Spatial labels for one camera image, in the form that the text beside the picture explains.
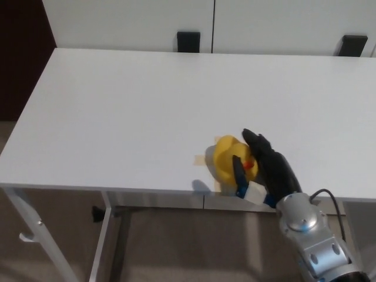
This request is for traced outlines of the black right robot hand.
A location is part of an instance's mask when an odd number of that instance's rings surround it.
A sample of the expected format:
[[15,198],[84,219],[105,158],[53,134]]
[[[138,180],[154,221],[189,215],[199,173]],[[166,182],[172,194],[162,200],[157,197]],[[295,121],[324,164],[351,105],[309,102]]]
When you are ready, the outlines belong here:
[[267,194],[263,199],[264,204],[275,209],[282,198],[302,192],[286,158],[276,152],[263,135],[244,129],[242,136],[258,164],[258,172],[266,186]]

